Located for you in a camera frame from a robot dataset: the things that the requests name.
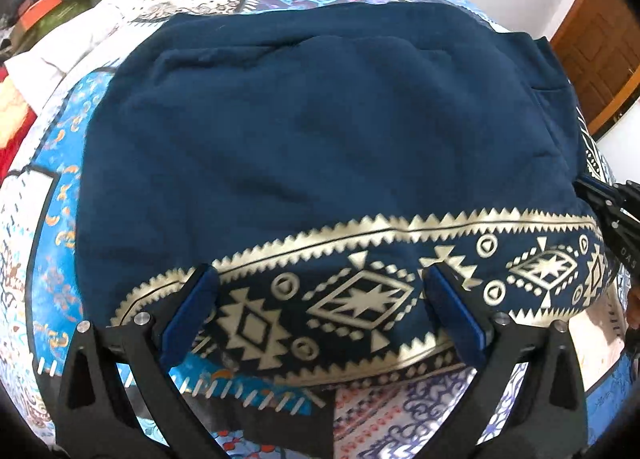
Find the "navy patterned hooded sweatshirt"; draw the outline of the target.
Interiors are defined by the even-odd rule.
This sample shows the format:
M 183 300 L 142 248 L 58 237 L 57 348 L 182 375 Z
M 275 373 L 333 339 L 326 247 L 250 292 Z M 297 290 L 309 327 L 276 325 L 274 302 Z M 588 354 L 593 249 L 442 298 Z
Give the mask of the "navy patterned hooded sweatshirt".
M 448 4 L 168 20 L 86 131 L 75 268 L 89 319 L 216 279 L 181 349 L 305 387 L 454 364 L 422 276 L 531 325 L 616 267 L 575 181 L 570 81 L 544 40 Z

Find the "blue patchwork quilt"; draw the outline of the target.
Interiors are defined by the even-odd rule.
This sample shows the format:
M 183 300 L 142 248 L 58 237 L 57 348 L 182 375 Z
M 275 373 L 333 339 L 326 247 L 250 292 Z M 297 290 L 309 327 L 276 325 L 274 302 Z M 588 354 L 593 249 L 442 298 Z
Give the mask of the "blue patchwork quilt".
M 193 349 L 181 349 L 177 327 L 217 276 L 208 264 L 194 268 L 153 312 L 137 312 L 114 326 L 89 319 L 75 268 L 88 123 L 120 65 L 180 15 L 448 4 L 502 34 L 521 32 L 552 49 L 550 42 L 506 28 L 471 0 L 93 1 L 93 8 L 115 5 L 124 20 L 35 113 L 1 182 L 1 393 L 9 428 L 23 430 L 32 451 L 60 458 L 425 458 L 423 447 L 476 374 L 463 364 L 436 318 L 439 335 L 456 357 L 452 366 L 324 387 L 251 377 L 229 358 L 215 364 Z M 608 161 L 570 85 L 587 147 L 583 175 L 613 185 Z M 631 279 L 625 268 L 615 267 L 593 305 L 555 319 L 568 325 L 586 395 L 587 446 L 573 458 L 586 457 L 639 404 L 639 340 L 625 319 Z M 510 316 L 533 327 L 554 321 L 531 325 Z M 525 370 L 523 364 L 514 368 L 484 441 L 504 427 Z

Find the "brown wooden wardrobe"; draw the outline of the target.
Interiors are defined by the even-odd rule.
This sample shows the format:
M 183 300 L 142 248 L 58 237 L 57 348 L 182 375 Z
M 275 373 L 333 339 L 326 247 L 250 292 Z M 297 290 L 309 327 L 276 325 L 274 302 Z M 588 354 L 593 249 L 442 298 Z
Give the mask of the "brown wooden wardrobe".
M 625 0 L 575 0 L 551 40 L 590 133 L 639 97 L 639 21 Z

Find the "red plush toy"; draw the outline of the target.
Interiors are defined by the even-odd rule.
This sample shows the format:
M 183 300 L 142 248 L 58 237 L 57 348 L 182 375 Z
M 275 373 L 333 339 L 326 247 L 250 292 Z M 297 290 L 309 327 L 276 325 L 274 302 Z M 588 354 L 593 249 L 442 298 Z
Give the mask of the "red plush toy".
M 0 88 L 0 182 L 3 182 L 37 115 L 14 86 L 4 66 L 1 66 Z

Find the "orange box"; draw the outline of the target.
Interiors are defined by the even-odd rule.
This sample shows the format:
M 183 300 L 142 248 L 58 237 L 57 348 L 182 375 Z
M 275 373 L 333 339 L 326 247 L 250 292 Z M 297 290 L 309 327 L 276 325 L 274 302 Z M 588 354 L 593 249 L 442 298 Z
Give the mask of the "orange box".
M 26 0 L 18 8 L 17 26 L 23 31 L 28 31 L 62 2 L 63 0 Z

